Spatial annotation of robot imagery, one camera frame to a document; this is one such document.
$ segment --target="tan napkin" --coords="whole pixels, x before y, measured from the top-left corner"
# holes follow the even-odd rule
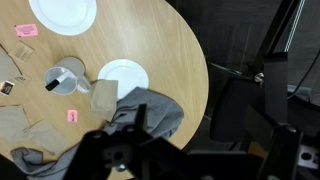
[[[10,56],[0,45],[0,82],[21,76],[21,73]]]
[[[69,144],[61,134],[46,120],[25,130],[28,139],[34,140],[38,146],[50,152],[52,155],[66,151]]]
[[[0,107],[0,136],[10,144],[26,139],[24,129],[29,126],[22,106]]]
[[[91,111],[111,122],[117,110],[118,81],[99,80],[92,89]]]

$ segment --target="round wooden table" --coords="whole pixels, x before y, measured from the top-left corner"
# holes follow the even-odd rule
[[[201,47],[187,23],[164,0],[97,1],[93,26],[78,36],[62,36],[45,28],[34,16],[28,1],[2,1],[0,44],[11,51],[23,41],[35,52],[28,62],[16,62],[24,75],[32,78],[25,87],[15,86],[10,96],[0,95],[0,106],[22,105],[32,125],[48,120],[70,143],[99,129],[105,121],[90,111],[90,95],[75,92],[58,96],[44,88],[44,75],[67,56],[81,59],[86,76],[95,81],[100,69],[115,59],[130,59],[148,73],[149,89],[174,99],[185,117],[170,142],[183,148],[196,132],[208,98],[208,73]],[[13,26],[35,23],[39,36],[18,38]],[[67,110],[79,112],[78,123],[67,122]],[[0,153],[9,159],[17,147],[38,149],[31,142],[9,146],[0,141]],[[58,159],[44,154],[45,160]],[[128,173],[113,172],[110,179],[123,179]]]

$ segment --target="pink paper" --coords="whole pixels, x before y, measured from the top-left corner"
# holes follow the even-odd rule
[[[15,25],[14,29],[18,37],[38,36],[38,29],[35,24]]]
[[[78,122],[77,110],[68,110],[68,122]]]

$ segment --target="white plate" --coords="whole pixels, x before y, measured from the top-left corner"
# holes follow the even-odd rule
[[[149,87],[146,71],[136,62],[127,59],[118,59],[106,64],[98,76],[98,80],[103,79],[118,81],[118,99],[124,98],[136,87]]]
[[[96,0],[29,0],[29,4],[45,27],[68,36],[88,30],[97,15]]]

